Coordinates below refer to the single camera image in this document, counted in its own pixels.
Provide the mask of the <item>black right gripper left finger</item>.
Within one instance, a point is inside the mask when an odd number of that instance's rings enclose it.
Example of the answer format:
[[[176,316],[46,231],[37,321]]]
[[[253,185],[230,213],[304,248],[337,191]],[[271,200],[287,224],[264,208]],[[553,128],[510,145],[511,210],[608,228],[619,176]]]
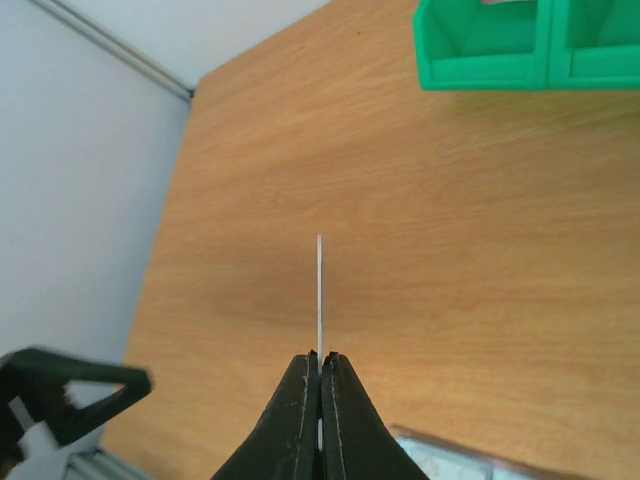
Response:
[[[314,479],[319,389],[318,355],[294,356],[254,429],[214,477]]]

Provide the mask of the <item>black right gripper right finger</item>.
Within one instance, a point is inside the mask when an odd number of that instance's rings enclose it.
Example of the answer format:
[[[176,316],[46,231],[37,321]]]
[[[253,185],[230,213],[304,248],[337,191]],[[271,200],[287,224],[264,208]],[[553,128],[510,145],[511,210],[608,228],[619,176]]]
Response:
[[[332,352],[321,375],[327,479],[423,479],[378,415],[348,357]]]

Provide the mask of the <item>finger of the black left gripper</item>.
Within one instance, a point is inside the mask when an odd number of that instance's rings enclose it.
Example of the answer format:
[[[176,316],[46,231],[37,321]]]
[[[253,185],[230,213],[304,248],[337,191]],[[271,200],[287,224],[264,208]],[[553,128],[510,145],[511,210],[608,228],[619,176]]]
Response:
[[[119,385],[111,395],[79,407],[67,397],[70,382]],[[1,358],[1,446],[14,448],[27,429],[9,403],[18,398],[35,423],[43,422],[61,446],[102,426],[151,392],[148,373],[139,368],[96,363],[39,347]]]

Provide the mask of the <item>white magnetic stripe card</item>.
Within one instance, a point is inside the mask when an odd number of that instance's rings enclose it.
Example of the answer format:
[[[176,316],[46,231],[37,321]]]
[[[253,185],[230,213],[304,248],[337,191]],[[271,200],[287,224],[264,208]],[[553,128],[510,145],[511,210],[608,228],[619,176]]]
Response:
[[[317,353],[319,371],[323,362],[323,236],[319,234],[316,241],[316,320],[317,320]]]

